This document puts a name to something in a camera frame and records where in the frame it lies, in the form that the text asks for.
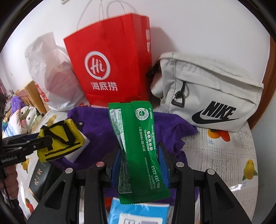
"white nike shoulder bag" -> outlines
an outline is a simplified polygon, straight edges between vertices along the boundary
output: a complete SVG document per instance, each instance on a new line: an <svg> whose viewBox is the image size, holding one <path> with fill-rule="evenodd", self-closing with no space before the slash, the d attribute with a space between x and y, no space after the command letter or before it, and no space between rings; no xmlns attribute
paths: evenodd
<svg viewBox="0 0 276 224"><path fill-rule="evenodd" d="M198 127L238 131L257 110L263 91L244 69L197 55L164 53L151 72L161 111Z"/></svg>

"orange fruit print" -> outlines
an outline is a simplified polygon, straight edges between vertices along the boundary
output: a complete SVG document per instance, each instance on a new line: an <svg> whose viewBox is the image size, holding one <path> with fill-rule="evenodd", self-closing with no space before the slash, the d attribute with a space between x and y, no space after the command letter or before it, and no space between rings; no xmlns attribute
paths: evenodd
<svg viewBox="0 0 276 224"><path fill-rule="evenodd" d="M227 131L208 129L208 136L214 139L221 137L226 142L230 141L230 135Z"/></svg>

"nike swoosh logo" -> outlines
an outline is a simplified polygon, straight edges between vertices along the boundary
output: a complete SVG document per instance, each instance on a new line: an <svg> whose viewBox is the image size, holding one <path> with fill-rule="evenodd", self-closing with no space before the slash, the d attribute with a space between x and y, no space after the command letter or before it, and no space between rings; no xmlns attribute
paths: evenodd
<svg viewBox="0 0 276 224"><path fill-rule="evenodd" d="M228 120L215 120L215 119L205 120L205 119L202 119L200 117L200 114L201 114L202 111L199 111L199 112L195 113L192 116L193 122L195 122L197 124L213 124L213 123L219 123L219 122L225 122L225 121L233 121L233 120L239 119L239 118L235 118L235 119L228 119Z"/></svg>

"silver screw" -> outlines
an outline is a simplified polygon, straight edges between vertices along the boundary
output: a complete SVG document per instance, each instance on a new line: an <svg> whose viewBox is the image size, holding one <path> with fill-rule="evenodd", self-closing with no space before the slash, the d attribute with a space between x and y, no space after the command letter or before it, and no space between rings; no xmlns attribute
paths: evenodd
<svg viewBox="0 0 276 224"><path fill-rule="evenodd" d="M72 173L73 172L73 169L72 168L67 168L66 170L65 170L65 173L67 173L67 174L70 174L70 173Z"/></svg>
<svg viewBox="0 0 276 224"><path fill-rule="evenodd" d="M100 161L96 163L97 167L103 167L104 166L104 162Z"/></svg>
<svg viewBox="0 0 276 224"><path fill-rule="evenodd" d="M176 166L177 166L177 167L183 167L183 166L184 166L184 163L182 163L182 162L177 162L177 163L176 163Z"/></svg>
<svg viewBox="0 0 276 224"><path fill-rule="evenodd" d="M207 173L209 173L210 175L214 175L214 174L215 174L215 171L212 170L212 169L208 169L208 170L207 170Z"/></svg>

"bag flap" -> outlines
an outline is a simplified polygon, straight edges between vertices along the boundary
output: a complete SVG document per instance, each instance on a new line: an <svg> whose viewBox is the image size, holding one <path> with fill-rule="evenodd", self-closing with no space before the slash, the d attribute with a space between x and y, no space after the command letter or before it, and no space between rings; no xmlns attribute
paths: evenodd
<svg viewBox="0 0 276 224"><path fill-rule="evenodd" d="M159 59L176 60L175 76L180 80L259 104L264 85L252 80L250 73L242 68L209 57L175 52L164 53Z"/></svg>

